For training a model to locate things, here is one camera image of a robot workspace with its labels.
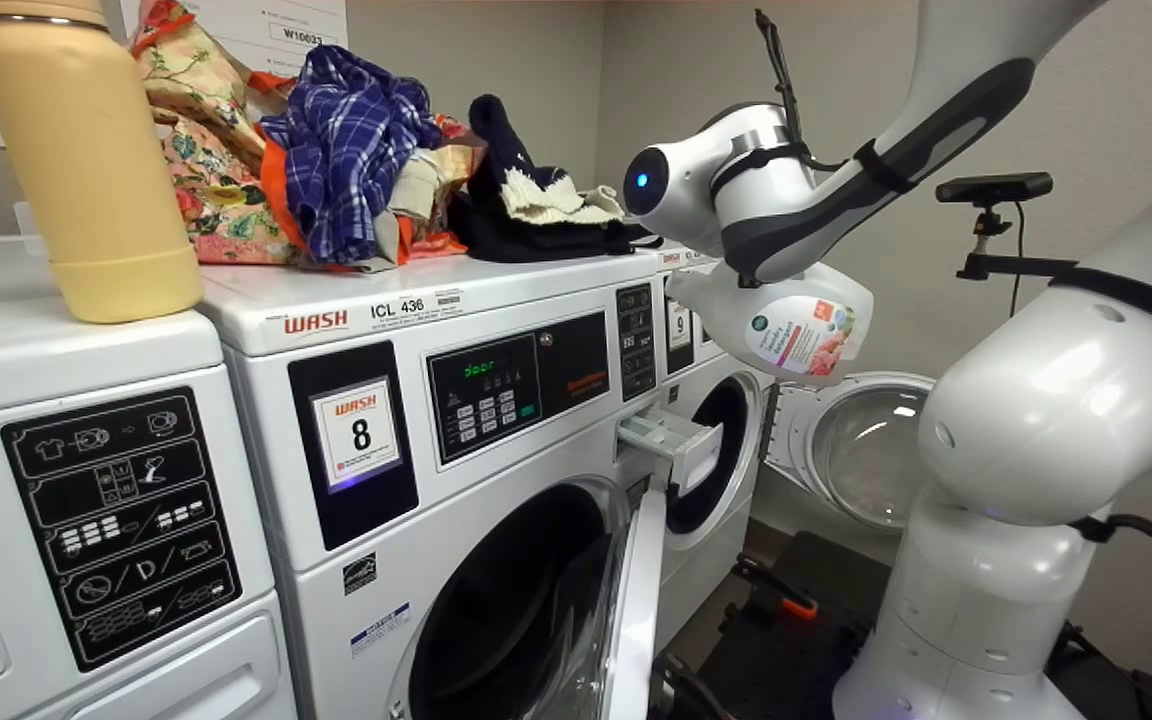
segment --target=blue cloth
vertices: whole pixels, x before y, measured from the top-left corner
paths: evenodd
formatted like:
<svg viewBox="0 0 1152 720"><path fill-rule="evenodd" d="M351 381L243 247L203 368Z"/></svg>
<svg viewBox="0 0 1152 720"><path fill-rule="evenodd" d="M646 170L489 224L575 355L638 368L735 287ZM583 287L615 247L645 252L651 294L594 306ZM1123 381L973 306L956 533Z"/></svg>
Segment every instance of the blue cloth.
<svg viewBox="0 0 1152 720"><path fill-rule="evenodd" d="M288 206L306 241L306 263L379 256L385 211L406 157L440 139L421 81L386 74L349 48L305 55L288 110L262 130L288 152Z"/></svg>

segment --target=yellow bottle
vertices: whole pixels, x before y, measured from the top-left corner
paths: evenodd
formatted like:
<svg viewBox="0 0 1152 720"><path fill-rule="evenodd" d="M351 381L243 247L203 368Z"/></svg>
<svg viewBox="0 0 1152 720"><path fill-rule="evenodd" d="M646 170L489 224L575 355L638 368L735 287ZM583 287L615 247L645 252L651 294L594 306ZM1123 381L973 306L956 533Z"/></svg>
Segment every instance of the yellow bottle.
<svg viewBox="0 0 1152 720"><path fill-rule="evenodd" d="M0 0L0 137L77 321L198 300L138 67L100 0Z"/></svg>

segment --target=bottle cap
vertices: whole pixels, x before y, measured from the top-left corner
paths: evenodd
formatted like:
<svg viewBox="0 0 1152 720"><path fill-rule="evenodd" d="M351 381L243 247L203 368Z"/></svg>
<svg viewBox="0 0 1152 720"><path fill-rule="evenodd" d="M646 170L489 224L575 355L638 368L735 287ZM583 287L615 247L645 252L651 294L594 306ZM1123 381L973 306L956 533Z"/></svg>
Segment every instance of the bottle cap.
<svg viewBox="0 0 1152 720"><path fill-rule="evenodd" d="M104 24L100 0L0 0L0 16L63 16Z"/></svg>

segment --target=washing machine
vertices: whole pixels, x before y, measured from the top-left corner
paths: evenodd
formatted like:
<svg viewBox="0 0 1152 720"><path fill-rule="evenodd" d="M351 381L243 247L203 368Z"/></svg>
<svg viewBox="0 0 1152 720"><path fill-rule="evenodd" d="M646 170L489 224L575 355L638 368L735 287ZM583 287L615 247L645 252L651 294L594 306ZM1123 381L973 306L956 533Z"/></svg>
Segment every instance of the washing machine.
<svg viewBox="0 0 1152 720"><path fill-rule="evenodd" d="M718 460L695 490L667 499L661 631L663 646L695 606L732 574L745 546L770 381L750 372L717 341L699 314L663 294L663 413L692 424L718 424Z"/></svg>
<svg viewBox="0 0 1152 720"><path fill-rule="evenodd" d="M636 495L661 495L615 442L661 396L661 284L656 252L203 273L305 714L565 714L631 676L594 668L651 668L661 546L610 587ZM651 601L636 631L605 631L615 595ZM636 660L601 660L631 637Z"/></svg>
<svg viewBox="0 0 1152 720"><path fill-rule="evenodd" d="M71 324L0 241L0 714L297 714L210 324Z"/></svg>
<svg viewBox="0 0 1152 720"><path fill-rule="evenodd" d="M779 384L768 427L759 513L839 544L892 544L926 475L917 424L932 375L846 372L830 384Z"/></svg>

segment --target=pile of laundry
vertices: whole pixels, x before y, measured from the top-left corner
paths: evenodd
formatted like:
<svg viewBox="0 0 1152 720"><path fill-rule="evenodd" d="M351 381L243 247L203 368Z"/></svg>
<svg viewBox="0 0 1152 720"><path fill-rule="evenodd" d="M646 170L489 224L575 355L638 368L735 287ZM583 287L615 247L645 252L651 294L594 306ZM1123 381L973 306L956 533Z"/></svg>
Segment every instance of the pile of laundry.
<svg viewBox="0 0 1152 720"><path fill-rule="evenodd" d="M337 42L293 81L252 70L178 0L142 11L130 52L203 263L373 273L627 252L638 235L610 188L533 164L498 97L459 125L421 81Z"/></svg>

